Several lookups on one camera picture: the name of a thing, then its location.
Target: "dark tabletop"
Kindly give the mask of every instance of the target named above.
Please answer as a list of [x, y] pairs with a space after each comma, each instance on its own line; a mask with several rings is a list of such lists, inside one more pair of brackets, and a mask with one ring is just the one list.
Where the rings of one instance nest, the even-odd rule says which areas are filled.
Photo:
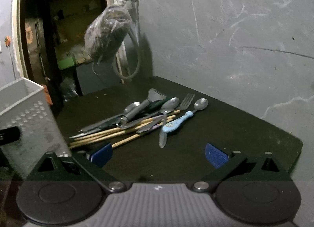
[[[245, 111], [160, 77], [73, 98], [58, 115], [58, 126], [68, 138], [83, 126], [121, 113], [131, 102], [143, 101], [150, 88], [180, 100], [187, 93], [194, 93], [189, 110], [199, 98], [207, 98], [209, 105], [185, 121], [178, 132], [169, 134], [163, 149], [158, 145], [159, 130], [114, 149], [113, 157], [104, 170], [120, 180], [199, 180], [214, 169], [205, 158], [205, 146], [209, 142], [229, 152], [240, 150], [250, 156], [270, 151], [289, 172], [301, 153], [302, 142], [291, 134]], [[109, 142], [115, 143], [128, 136]], [[78, 149], [93, 149], [100, 143]]]

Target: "dark door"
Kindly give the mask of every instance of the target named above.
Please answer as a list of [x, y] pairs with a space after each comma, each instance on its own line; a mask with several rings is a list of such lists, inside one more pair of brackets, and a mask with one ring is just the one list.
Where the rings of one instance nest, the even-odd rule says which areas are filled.
[[34, 81], [47, 86], [53, 103], [51, 110], [57, 114], [62, 108], [58, 89], [62, 77], [55, 55], [52, 24], [45, 0], [25, 1], [25, 29]]

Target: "wooden chopstick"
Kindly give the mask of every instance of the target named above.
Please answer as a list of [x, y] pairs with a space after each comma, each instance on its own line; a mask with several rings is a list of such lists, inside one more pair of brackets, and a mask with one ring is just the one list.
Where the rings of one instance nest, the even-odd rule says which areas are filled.
[[[173, 119], [172, 118], [167, 118], [167, 122], [171, 122]], [[117, 143], [114, 143], [113, 145], [112, 145], [112, 148], [114, 149], [114, 148], [116, 148], [116, 147], [118, 147], [118, 146], [121, 146], [121, 145], [124, 145], [124, 144], [126, 144], [126, 143], [128, 143], [128, 142], [130, 142], [130, 141], [132, 141], [132, 140], [134, 140], [134, 139], [137, 139], [138, 137], [140, 137], [140, 136], [142, 136], [143, 134], [135, 134], [135, 135], [133, 135], [133, 136], [130, 136], [130, 137], [128, 137], [128, 138], [126, 138], [126, 139], [123, 139], [123, 140], [121, 140], [121, 141], [119, 141], [119, 142], [117, 142]]]
[[[178, 113], [180, 113], [180, 110], [172, 111], [171, 113], [169, 113], [169, 115], [176, 115], [176, 114], [178, 114]], [[145, 120], [141, 121], [141, 122], [139, 123], [139, 125], [140, 125], [140, 124], [144, 124], [144, 123], [151, 122], [151, 121], [153, 121], [153, 120], [154, 120], [153, 117], [152, 117], [152, 118], [145, 119]], [[83, 140], [88, 139], [88, 138], [94, 138], [94, 139], [96, 139], [95, 137], [99, 138], [100, 136], [109, 135], [109, 134], [112, 134], [112, 133], [115, 133], [115, 132], [121, 131], [121, 130], [124, 130], [124, 129], [121, 129], [121, 128], [119, 128], [119, 127], [117, 127], [117, 128], [112, 128], [112, 129], [109, 129], [109, 130], [104, 130], [104, 131], [100, 131], [100, 132], [97, 132], [97, 133], [93, 133], [93, 134], [90, 134], [90, 135], [86, 135], [86, 136], [83, 136], [83, 137], [80, 137], [80, 138], [76, 138], [76, 139], [74, 139], [74, 141], [83, 142]]]
[[[167, 120], [171, 119], [171, 118], [175, 118], [175, 115], [167, 117]], [[88, 138], [88, 139], [72, 142], [72, 143], [70, 143], [69, 148], [72, 149], [72, 148], [75, 148], [75, 147], [88, 145], [88, 144], [92, 144], [92, 143], [95, 143], [95, 142], [103, 141], [103, 140], [106, 140], [106, 139], [115, 138], [115, 137], [118, 137], [118, 136], [121, 136], [121, 135], [124, 135], [124, 134], [127, 134], [127, 133], [131, 133], [131, 132], [134, 132], [136, 130], [139, 130], [140, 128], [144, 127], [145, 125], [147, 125], [148, 123], [151, 123], [151, 122], [152, 121], [147, 122], [147, 123], [143, 123], [141, 125], [138, 125], [136, 127], [132, 127], [132, 128], [126, 129], [126, 130], [121, 129], [121, 131], [119, 131], [119, 132], [112, 133], [112, 134], [109, 134], [109, 135], [106, 135], [106, 136], [99, 136], [99, 137], [96, 137], [96, 138]]]

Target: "metal bolt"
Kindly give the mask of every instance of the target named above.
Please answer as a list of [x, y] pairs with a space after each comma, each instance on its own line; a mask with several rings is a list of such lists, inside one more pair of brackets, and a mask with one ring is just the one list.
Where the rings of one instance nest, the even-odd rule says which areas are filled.
[[119, 182], [119, 181], [114, 181], [114, 182], [111, 182], [109, 185], [108, 185], [109, 189], [113, 190], [113, 191], [119, 191], [119, 190], [122, 190], [124, 188], [124, 184], [122, 182]]
[[193, 186], [195, 189], [202, 191], [202, 190], [207, 189], [209, 187], [209, 184], [204, 181], [198, 181]]

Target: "fork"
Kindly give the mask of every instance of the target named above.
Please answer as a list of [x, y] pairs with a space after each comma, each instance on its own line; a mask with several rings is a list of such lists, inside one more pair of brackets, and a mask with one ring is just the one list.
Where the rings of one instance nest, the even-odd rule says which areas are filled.
[[178, 110], [186, 110], [194, 99], [195, 94], [188, 93], [182, 100], [181, 104], [177, 107]]

